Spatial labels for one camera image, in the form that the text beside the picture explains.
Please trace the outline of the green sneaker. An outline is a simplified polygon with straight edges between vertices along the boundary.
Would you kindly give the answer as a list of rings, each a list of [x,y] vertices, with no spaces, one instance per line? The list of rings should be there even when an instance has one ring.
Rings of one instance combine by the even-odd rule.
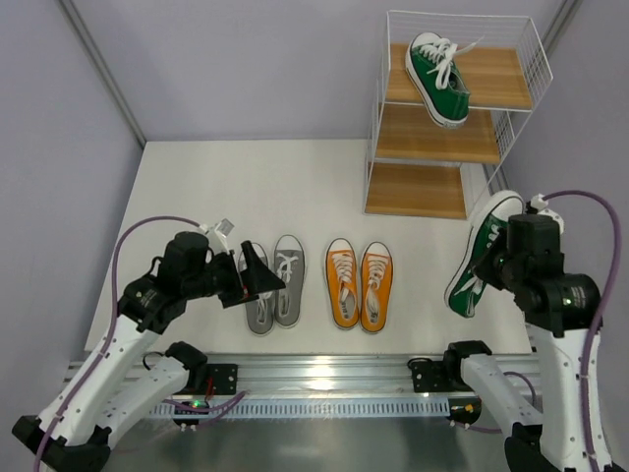
[[[486,283],[473,274],[473,265],[491,247],[508,218],[524,209],[522,197],[509,190],[491,196],[472,219],[461,263],[444,292],[445,305],[463,318],[472,318],[482,299]]]
[[[466,54],[480,42],[460,48],[449,38],[422,32],[409,44],[405,70],[420,94],[430,119],[441,128],[462,127],[469,115],[471,93],[455,58]]]

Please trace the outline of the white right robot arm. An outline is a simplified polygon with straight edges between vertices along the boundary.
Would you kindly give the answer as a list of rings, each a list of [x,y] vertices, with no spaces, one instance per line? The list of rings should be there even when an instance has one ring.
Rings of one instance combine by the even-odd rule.
[[[473,273],[507,290],[530,326],[539,358],[543,408],[503,374],[482,341],[448,346],[445,369],[481,400],[504,437],[512,471],[617,471],[600,418],[593,349],[600,342],[596,283],[564,270],[560,226],[547,215],[509,218]]]

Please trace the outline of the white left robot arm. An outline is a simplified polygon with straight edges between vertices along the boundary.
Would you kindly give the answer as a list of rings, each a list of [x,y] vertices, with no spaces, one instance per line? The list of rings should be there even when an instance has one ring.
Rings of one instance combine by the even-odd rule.
[[[64,390],[37,415],[22,416],[12,433],[35,455],[33,468],[99,471],[116,443],[169,396],[204,387],[207,357],[178,341],[157,365],[125,390],[122,380],[189,302],[217,297],[230,308],[284,288],[253,244],[241,245],[239,268],[221,234],[180,232],[131,282],[112,307],[109,328]]]

